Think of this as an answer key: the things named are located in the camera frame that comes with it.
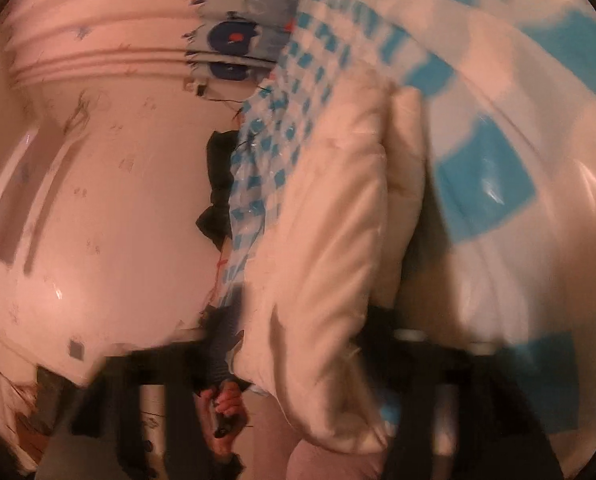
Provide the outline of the person's left hand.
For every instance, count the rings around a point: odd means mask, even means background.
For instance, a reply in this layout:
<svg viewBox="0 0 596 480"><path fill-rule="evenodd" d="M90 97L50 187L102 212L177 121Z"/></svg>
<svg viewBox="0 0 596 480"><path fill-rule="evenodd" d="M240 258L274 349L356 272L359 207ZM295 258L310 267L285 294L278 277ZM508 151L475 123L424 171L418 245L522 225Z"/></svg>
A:
<svg viewBox="0 0 596 480"><path fill-rule="evenodd" d="M237 382L222 382L219 389L203 390L197 399L198 417L210 451L221 462L233 455L233 446L249 422L243 393Z"/></svg>

